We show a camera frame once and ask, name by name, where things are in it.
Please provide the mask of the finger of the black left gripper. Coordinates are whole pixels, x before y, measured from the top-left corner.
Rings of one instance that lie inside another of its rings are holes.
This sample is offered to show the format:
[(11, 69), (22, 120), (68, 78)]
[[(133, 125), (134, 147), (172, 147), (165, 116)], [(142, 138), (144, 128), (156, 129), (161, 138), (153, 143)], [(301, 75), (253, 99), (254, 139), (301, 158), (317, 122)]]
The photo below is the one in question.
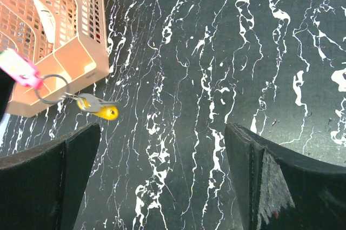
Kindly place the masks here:
[(6, 112), (8, 101), (16, 81), (3, 70), (0, 71), (0, 121)]

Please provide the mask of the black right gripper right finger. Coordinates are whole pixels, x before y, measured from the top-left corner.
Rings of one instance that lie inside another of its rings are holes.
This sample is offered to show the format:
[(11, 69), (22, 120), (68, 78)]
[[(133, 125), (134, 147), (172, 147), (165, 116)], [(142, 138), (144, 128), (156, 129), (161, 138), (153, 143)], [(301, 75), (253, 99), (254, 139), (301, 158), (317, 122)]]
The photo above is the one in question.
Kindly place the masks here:
[(244, 229), (345, 229), (345, 168), (225, 127), (231, 181)]

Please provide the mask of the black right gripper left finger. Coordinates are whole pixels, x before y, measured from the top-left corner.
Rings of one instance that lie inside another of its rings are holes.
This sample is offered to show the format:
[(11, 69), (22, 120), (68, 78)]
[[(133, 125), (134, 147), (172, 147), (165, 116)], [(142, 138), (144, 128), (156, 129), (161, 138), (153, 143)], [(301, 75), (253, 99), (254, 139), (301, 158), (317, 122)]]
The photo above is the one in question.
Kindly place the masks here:
[(1, 158), (1, 229), (73, 229), (100, 136), (89, 123)]

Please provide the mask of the keyring with pink strap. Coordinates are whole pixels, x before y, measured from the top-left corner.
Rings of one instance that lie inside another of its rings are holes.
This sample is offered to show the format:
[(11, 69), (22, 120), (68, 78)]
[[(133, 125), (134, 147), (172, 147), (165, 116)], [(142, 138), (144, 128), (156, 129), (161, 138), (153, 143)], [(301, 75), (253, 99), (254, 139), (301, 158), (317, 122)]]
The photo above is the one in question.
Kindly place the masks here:
[[(68, 98), (70, 95), (69, 83), (63, 76), (58, 74), (48, 74), (40, 77), (39, 70), (33, 64), (33, 62), (21, 56), (14, 49), (6, 49), (1, 51), (1, 70), (20, 85), (24, 87), (32, 87), (36, 97), (45, 104), (57, 104), (61, 100)], [(57, 101), (46, 100), (39, 94), (39, 90), (43, 86), (44, 80), (51, 77), (59, 78), (65, 83), (64, 93)]]

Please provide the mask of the yellow key tag with key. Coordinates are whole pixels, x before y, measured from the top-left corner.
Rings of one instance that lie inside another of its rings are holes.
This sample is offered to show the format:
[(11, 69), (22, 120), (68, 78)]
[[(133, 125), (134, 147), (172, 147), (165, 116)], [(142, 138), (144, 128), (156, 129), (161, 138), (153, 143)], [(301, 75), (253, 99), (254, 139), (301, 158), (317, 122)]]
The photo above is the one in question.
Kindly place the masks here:
[(82, 111), (91, 113), (94, 116), (106, 120), (115, 120), (118, 117), (119, 112), (116, 107), (116, 102), (105, 101), (89, 93), (80, 93), (79, 95), (65, 93), (64, 96), (75, 100), (77, 106)]

